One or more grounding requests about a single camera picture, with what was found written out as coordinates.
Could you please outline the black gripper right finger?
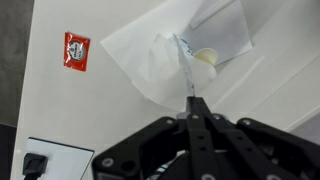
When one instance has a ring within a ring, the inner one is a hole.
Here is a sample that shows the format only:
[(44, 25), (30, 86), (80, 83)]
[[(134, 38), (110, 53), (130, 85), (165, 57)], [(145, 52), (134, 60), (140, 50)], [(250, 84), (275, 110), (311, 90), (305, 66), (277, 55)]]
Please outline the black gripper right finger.
[(196, 98), (196, 106), (197, 106), (197, 111), (201, 115), (210, 115), (211, 114), (210, 109), (208, 108), (205, 100), (202, 97)]

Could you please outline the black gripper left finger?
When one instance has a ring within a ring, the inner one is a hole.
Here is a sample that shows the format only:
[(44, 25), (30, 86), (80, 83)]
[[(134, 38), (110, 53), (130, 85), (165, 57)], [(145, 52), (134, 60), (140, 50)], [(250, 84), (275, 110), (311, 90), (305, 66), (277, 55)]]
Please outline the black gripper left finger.
[(194, 96), (187, 97), (186, 111), (190, 116), (198, 115), (198, 98)]

